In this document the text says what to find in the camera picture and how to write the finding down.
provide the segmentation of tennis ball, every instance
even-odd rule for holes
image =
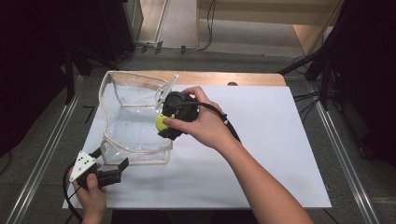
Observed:
[[[159,132],[168,128],[167,125],[163,124],[163,120],[164,120],[164,119],[167,119],[167,118],[169,118],[169,117],[166,117],[166,116],[163,115],[162,113],[159,113],[159,114],[157,115],[157,117],[155,118],[155,127],[157,128],[157,130],[158,130]]]

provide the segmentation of white tabletop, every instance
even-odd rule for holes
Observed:
[[[331,207],[288,87],[202,87],[228,114],[250,154],[303,207]],[[174,90],[185,88],[175,86]],[[104,119],[98,109],[83,150],[97,149],[103,134]],[[175,140],[167,164],[129,166],[119,184],[107,187],[106,195],[107,207],[115,209],[249,208],[228,163],[215,150],[186,134]],[[76,197],[71,201],[80,207]]]

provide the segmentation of yellow-green object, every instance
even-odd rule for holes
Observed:
[[[155,118],[155,127],[157,128],[157,130],[160,132],[162,130],[165,130],[168,128],[167,125],[163,124],[163,120],[167,119],[168,117],[166,117],[165,115],[163,115],[163,113],[159,113],[157,115],[157,117]]]

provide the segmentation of person's left hand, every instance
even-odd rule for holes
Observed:
[[[88,190],[79,188],[77,181],[73,181],[72,184],[74,189],[78,190],[77,197],[84,210],[83,223],[101,223],[106,212],[106,187],[98,188],[96,174],[87,176]]]

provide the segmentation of transparent plastic bag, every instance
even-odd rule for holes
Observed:
[[[105,164],[167,163],[170,139],[158,135],[155,108],[166,81],[133,72],[108,71],[99,90],[105,117],[101,150]]]

